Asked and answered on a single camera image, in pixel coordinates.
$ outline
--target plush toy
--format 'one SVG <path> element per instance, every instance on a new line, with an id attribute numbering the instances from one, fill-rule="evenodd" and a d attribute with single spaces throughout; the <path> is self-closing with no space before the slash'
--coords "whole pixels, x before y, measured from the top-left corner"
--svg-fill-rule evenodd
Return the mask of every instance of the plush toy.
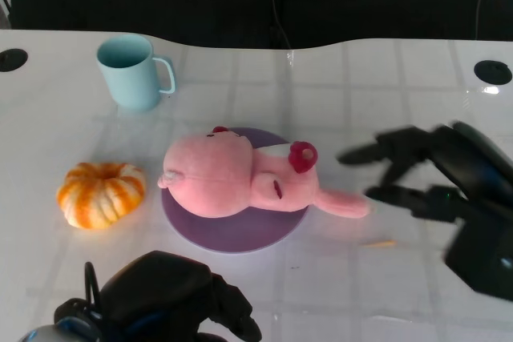
<path id="1" fill-rule="evenodd" d="M 369 211 L 358 195 L 319 187 L 317 150 L 307 142 L 253 149 L 225 127 L 182 138 L 164 158 L 159 187 L 192 214 L 234 215 L 246 207 L 297 211 L 310 204 L 331 214 L 361 218 Z"/>

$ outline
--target orange pumpkin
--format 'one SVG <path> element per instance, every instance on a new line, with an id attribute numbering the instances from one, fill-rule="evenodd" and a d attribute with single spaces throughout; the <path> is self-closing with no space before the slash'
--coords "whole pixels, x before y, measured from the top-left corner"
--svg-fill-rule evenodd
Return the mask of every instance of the orange pumpkin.
<path id="1" fill-rule="evenodd" d="M 71 226 L 105 228 L 143 201 L 143 172 L 128 163 L 79 163 L 57 192 L 57 203 Z"/>

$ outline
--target light blue mug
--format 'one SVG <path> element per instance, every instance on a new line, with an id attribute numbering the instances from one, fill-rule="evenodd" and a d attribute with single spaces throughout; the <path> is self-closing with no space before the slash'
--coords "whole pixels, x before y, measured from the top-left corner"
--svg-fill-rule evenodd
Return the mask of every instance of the light blue mug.
<path id="1" fill-rule="evenodd" d="M 153 54 L 145 37 L 125 34 L 108 39 L 96 53 L 99 69 L 107 81 L 112 98 L 134 111 L 148 111 L 160 101 L 160 93 L 175 92 L 175 74 L 171 59 Z M 166 65 L 171 88 L 161 88 L 155 61 Z"/>

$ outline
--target table surface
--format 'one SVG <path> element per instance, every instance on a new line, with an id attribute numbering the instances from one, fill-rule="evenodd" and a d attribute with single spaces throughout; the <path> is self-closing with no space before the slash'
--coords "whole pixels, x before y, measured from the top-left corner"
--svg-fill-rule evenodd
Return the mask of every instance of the table surface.
<path id="1" fill-rule="evenodd" d="M 100 285 L 155 249 L 208 264 L 253 304 L 263 341 L 499 342 L 513 340 L 513 303 L 472 292 L 442 262 L 455 226 L 376 203 L 360 220 L 310 208 L 287 239 L 224 255 L 182 239 L 167 222 L 156 179 L 168 145 L 214 126 L 248 126 L 312 142 L 321 183 L 361 191 L 381 166 L 349 169 L 334 155 L 376 131 L 459 119 L 513 155 L 513 85 L 499 93 L 473 72 L 482 59 L 513 66 L 513 43 L 369 39 L 309 50 L 221 50 L 157 38 L 178 91 L 132 115 L 111 101 L 95 63 L 113 33 L 0 31 L 0 50 L 28 51 L 0 74 L 0 328 L 17 340 L 83 297 L 83 264 Z M 124 161 L 147 173 L 147 198 L 106 231 L 67 225 L 55 192 L 82 161 Z M 405 183 L 446 183 L 430 165 Z M 394 239 L 395 247 L 364 243 Z M 202 330 L 236 337 L 206 322 Z"/>

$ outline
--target purple plate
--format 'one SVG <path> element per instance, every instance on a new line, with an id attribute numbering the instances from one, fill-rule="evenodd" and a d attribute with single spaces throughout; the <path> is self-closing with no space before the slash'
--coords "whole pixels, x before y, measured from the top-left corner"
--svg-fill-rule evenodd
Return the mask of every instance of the purple plate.
<path id="1" fill-rule="evenodd" d="M 231 130 L 247 137 L 253 148 L 287 143 L 278 135 L 256 128 Z M 181 207 L 167 188 L 162 190 L 162 204 L 169 222 L 184 238 L 221 252 L 255 251 L 275 244 L 297 227 L 307 209 L 280 212 L 248 207 L 226 218 L 202 218 Z"/>

